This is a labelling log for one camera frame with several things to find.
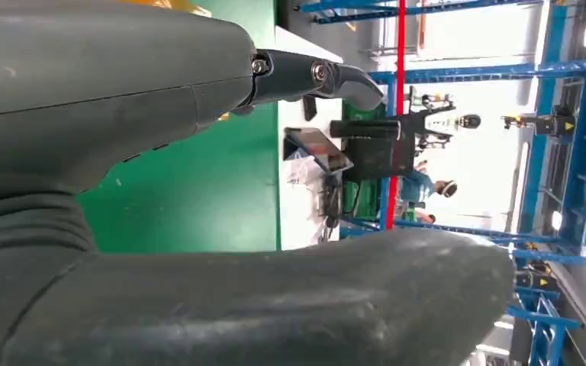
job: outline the metal screw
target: metal screw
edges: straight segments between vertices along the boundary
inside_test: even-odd
[[[269,63],[264,59],[254,59],[251,66],[255,75],[266,74],[269,71]]]
[[[327,69],[322,63],[315,63],[311,67],[311,74],[316,82],[323,82],[327,77]]]

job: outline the screen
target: screen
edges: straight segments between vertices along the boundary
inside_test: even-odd
[[[352,162],[317,128],[287,128],[286,136],[312,155],[327,173],[351,168]]]

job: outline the table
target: table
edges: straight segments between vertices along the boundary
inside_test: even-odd
[[[280,27],[275,29],[275,48],[322,57],[338,63],[343,61],[329,51]],[[329,136],[329,122],[339,120],[342,116],[343,107],[340,99],[317,99],[317,115],[308,122],[304,119],[302,101],[278,103],[279,229],[283,250],[316,244],[324,227],[324,219],[319,216],[317,204],[319,192],[322,190],[321,181],[316,180],[309,185],[287,182],[285,162],[283,162],[284,129],[286,127],[316,127]],[[340,139],[332,139],[332,142],[340,146]],[[339,228],[336,228],[330,239],[337,240],[339,231]]]

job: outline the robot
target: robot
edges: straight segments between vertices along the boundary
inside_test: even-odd
[[[225,21],[0,0],[0,366],[465,359],[504,311],[514,271],[502,249],[450,233],[293,252],[98,253],[76,195],[113,164],[228,111],[304,95],[362,109],[382,97],[359,69],[258,50]]]

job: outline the yellow label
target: yellow label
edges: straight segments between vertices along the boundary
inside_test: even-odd
[[[156,6],[158,8],[187,11],[188,13],[211,17],[212,13],[200,6],[192,4],[189,0],[122,0],[132,4]]]

